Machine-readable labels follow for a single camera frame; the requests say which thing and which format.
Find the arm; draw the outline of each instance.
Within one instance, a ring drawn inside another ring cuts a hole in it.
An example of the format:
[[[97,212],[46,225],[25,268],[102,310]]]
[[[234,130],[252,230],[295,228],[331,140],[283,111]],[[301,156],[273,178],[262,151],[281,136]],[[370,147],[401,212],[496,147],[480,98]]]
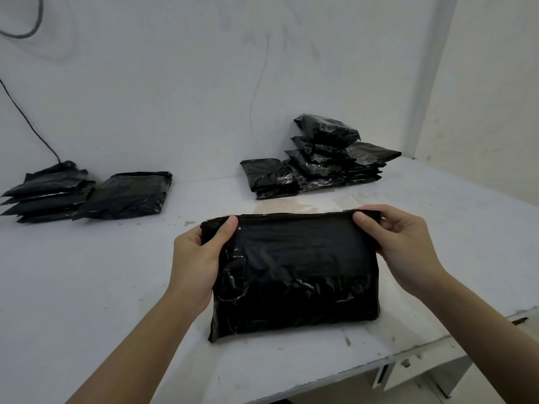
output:
[[[444,270],[425,220],[386,205],[361,208],[383,214],[381,225],[363,213],[353,218],[378,241],[399,285],[436,315],[507,403],[535,401],[539,344]]]
[[[172,274],[165,295],[67,401],[68,404],[146,404],[193,320],[207,307],[221,247],[238,219],[200,245],[200,227],[174,241]]]

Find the person's left arm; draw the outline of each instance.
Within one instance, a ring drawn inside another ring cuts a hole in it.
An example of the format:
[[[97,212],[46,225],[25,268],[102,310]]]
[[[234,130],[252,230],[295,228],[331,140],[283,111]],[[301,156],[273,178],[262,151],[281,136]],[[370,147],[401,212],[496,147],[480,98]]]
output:
[[[150,402],[189,326],[210,303],[221,247],[237,226],[229,217],[205,245],[200,227],[176,238],[165,295],[67,404]]]

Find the black cable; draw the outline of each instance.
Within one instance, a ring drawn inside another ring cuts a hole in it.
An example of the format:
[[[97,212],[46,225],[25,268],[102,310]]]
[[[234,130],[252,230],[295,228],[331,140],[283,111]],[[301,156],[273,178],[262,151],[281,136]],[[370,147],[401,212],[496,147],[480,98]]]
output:
[[[23,115],[24,120],[28,123],[28,126],[30,126],[30,128],[32,129],[32,132],[34,132],[35,135],[39,138],[39,140],[41,140],[41,141],[45,144],[45,146],[47,146],[47,147],[49,148],[49,150],[50,150],[51,152],[54,153],[54,155],[55,155],[56,158],[58,159],[58,163],[61,163],[60,157],[56,154],[56,152],[54,151],[54,149],[50,147],[49,143],[45,142],[44,138],[41,137],[41,136],[39,135],[39,133],[37,133],[36,129],[32,126],[32,123],[30,123],[30,121],[28,120],[28,118],[26,117],[26,115],[24,114],[24,112],[21,110],[21,108],[19,108],[19,105],[17,105],[17,102],[13,99],[13,97],[12,97],[11,94],[9,93],[8,88],[5,87],[4,82],[2,81],[2,79],[0,79],[0,83],[1,83],[2,86],[4,87],[5,92],[7,93],[7,95],[9,96],[9,98],[11,99],[11,101],[13,102],[13,104],[15,105],[15,107],[19,110],[20,114]]]
[[[43,21],[43,0],[39,0],[39,4],[37,7],[37,20],[33,28],[30,30],[30,32],[27,32],[26,34],[11,34],[9,32],[5,32],[0,29],[0,34],[2,34],[3,36],[7,36],[9,38],[15,38],[16,40],[24,40],[25,38],[30,38],[33,34],[37,33],[37,30],[41,26],[42,21]]]

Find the gray cable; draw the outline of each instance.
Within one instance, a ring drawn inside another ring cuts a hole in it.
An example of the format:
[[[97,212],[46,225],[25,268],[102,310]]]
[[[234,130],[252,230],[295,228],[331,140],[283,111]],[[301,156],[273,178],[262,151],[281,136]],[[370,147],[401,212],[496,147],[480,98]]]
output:
[[[25,38],[30,38],[33,34],[37,32],[43,21],[43,0],[39,0],[39,5],[37,9],[37,20],[34,24],[34,27],[27,32],[26,34],[11,34],[9,32],[4,32],[0,29],[0,35],[7,36],[9,38],[15,38],[16,40],[23,40]]]

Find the white table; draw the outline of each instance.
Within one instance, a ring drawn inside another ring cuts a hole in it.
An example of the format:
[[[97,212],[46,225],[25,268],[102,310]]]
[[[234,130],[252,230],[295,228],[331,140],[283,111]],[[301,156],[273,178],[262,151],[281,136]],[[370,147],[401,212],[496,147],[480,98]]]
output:
[[[400,158],[376,183],[255,201],[246,178],[173,184],[161,215],[38,225],[0,219],[0,391],[64,402],[163,293],[175,236],[229,213],[327,212],[389,203],[426,218],[446,269],[507,317],[539,305],[539,208]],[[372,323],[305,327],[211,345],[192,325],[155,403],[271,402],[428,349],[448,333],[380,259]]]

